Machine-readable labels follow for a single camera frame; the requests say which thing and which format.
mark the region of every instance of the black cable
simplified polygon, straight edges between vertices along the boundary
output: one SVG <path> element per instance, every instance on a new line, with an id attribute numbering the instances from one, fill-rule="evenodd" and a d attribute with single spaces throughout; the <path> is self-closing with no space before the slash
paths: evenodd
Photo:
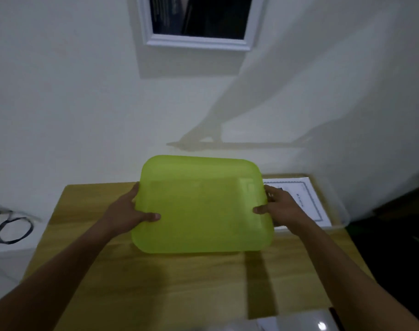
<path id="1" fill-rule="evenodd" d="M 24 234 L 24 236 L 22 236 L 21 238 L 18 239 L 14 239 L 14 240 L 8 240 L 5 241 L 0 237 L 0 244 L 6 244 L 6 245 L 10 245 L 10 244 L 15 244 L 18 243 L 20 240 L 23 240 L 24 238 L 26 238 L 28 235 L 30 235 L 32 233 L 32 231 L 34 230 L 34 224 L 30 221 L 30 219 L 28 219 L 27 217 L 16 217 L 14 219 L 11 219 L 11 216 L 13 214 L 13 211 L 11 211 L 9 213 L 9 217 L 7 218 L 7 220 L 5 220 L 3 223 L 0 224 L 0 232 L 2 231 L 2 229 L 9 223 L 15 222 L 15 221 L 19 221 L 20 219 L 25 220 L 27 222 L 29 222 L 30 224 L 30 228 L 29 230 L 27 230 L 27 232 Z"/>

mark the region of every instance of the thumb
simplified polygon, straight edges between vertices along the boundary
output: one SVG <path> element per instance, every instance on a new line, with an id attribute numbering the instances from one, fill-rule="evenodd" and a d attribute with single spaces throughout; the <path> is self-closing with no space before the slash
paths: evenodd
<path id="1" fill-rule="evenodd" d="M 141 222 L 156 222 L 160 220 L 160 214 L 157 213 L 143 213 L 142 211 L 138 211 L 138 219 Z"/>
<path id="2" fill-rule="evenodd" d="M 264 205 L 259 205 L 255 208 L 253 208 L 252 212 L 254 212 L 254 214 L 263 215 L 265 213 L 272 212 L 273 209 L 274 209 L 274 203 L 271 202 L 271 203 L 264 204 Z"/>

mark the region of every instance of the paper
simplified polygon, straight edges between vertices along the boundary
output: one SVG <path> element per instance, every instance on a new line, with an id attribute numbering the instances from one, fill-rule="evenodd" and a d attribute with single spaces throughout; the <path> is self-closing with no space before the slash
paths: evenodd
<path id="1" fill-rule="evenodd" d="M 287 191 L 301 209 L 319 226 L 332 226 L 309 178 L 263 179 L 263 182 Z M 286 227 L 278 226 L 275 230 L 283 228 Z"/>

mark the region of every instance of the table surface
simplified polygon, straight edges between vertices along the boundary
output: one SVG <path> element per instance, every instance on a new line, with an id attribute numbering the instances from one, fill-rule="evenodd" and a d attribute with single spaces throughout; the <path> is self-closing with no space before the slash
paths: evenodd
<path id="1" fill-rule="evenodd" d="M 132 185 L 67 186 L 25 276 L 81 235 Z M 344 229 L 329 234 L 370 274 Z M 261 252 L 150 255 L 124 234 L 102 250 L 56 330 L 184 330 L 330 306 L 294 235 L 276 235 Z"/>

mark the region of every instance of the green object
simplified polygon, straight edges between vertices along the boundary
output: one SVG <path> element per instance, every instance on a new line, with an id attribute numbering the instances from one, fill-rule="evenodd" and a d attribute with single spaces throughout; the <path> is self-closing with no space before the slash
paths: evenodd
<path id="1" fill-rule="evenodd" d="M 136 210 L 160 213 L 131 231 L 147 253 L 257 251 L 271 244 L 267 203 L 258 167 L 246 160 L 155 156 L 142 168 Z"/>

